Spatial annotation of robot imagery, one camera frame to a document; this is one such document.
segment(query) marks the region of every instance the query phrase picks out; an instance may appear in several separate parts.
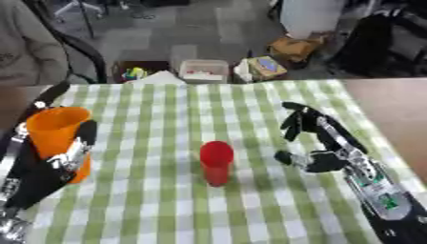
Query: gingham tablecloth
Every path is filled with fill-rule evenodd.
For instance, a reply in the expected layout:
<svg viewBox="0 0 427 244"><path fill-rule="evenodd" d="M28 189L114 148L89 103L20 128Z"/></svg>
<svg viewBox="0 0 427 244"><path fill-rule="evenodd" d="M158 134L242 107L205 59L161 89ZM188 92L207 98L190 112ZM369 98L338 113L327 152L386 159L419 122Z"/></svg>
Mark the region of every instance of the gingham tablecloth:
<svg viewBox="0 0 427 244"><path fill-rule="evenodd" d="M273 159L279 149L321 148L309 134L282 139L282 101L337 118L426 203L423 185L335 80L73 86L58 104L85 107L99 123L91 176L29 210L29 243L377 243L342 173ZM211 140L235 151L222 188L206 184L197 159Z"/></svg>

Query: robotic hand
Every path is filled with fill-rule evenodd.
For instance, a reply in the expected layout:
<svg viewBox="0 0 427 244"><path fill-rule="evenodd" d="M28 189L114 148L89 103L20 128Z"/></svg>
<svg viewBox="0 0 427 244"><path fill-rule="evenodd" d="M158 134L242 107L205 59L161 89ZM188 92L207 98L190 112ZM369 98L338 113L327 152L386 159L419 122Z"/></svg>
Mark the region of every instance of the robotic hand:
<svg viewBox="0 0 427 244"><path fill-rule="evenodd" d="M27 118L48 110L69 87L62 82L44 91L0 140L0 244L25 242L30 223L19 212L66 186L94 144L97 125L93 120L81 123L67 152L45 160L28 137Z"/></svg>
<svg viewBox="0 0 427 244"><path fill-rule="evenodd" d="M309 173L343 171L344 179L361 202L361 208L378 238L385 244L426 243L427 211L402 189L366 148L331 116L305 105L284 102L294 112L284 121L285 139L313 132L325 151L296 155L279 151L275 158Z"/></svg>

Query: red cup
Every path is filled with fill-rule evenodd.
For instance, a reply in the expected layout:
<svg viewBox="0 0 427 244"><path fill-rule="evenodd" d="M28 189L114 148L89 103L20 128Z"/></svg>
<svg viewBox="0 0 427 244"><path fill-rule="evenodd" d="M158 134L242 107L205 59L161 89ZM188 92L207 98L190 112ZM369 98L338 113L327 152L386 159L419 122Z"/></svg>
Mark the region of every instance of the red cup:
<svg viewBox="0 0 427 244"><path fill-rule="evenodd" d="M233 148L222 141L211 141L200 148L200 164L211 186L219 187L227 183L233 158Z"/></svg>

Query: wooden table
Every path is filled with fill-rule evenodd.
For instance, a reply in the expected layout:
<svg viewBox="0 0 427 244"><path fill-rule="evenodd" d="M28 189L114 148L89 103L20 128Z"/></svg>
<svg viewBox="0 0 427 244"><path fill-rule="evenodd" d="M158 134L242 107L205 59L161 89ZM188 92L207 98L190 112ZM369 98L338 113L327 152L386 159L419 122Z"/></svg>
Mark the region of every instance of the wooden table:
<svg viewBox="0 0 427 244"><path fill-rule="evenodd" d="M344 84L368 117L427 183L427 78L346 80ZM8 128L43 90L0 89L0 131Z"/></svg>

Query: gray sleeve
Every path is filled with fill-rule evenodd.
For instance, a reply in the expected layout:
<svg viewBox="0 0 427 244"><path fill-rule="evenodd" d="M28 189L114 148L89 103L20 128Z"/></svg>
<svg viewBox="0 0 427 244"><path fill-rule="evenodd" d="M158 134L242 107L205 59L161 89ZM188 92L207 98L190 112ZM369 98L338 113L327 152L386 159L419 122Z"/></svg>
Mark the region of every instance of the gray sleeve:
<svg viewBox="0 0 427 244"><path fill-rule="evenodd" d="M38 84L63 81L69 69L64 48L20 0L15 1L14 22L40 66Z"/></svg>

